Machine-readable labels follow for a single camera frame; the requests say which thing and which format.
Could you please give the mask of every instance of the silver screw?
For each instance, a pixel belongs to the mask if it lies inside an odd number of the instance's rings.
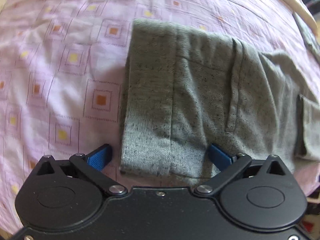
[[[213,188],[210,187],[209,185],[200,185],[197,187],[196,190],[202,194],[209,194],[213,191]]]
[[[25,236],[23,239],[24,240],[33,240],[33,237],[32,236]]]
[[[159,197],[164,197],[165,193],[163,191],[157,191],[156,195],[159,196]]]
[[[290,237],[288,238],[288,240],[299,240],[299,237],[297,237],[297,236],[290,236]]]
[[[122,194],[125,192],[125,187],[122,185],[113,185],[109,188],[109,191],[113,194]]]

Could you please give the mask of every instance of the patterned bed sheet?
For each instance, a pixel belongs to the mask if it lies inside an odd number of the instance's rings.
[[[0,227],[21,227],[14,199],[45,154],[68,159],[103,143],[104,172],[121,176],[119,101],[132,20],[226,33],[263,51],[284,49],[320,99],[320,69],[282,0],[8,0],[0,14]]]

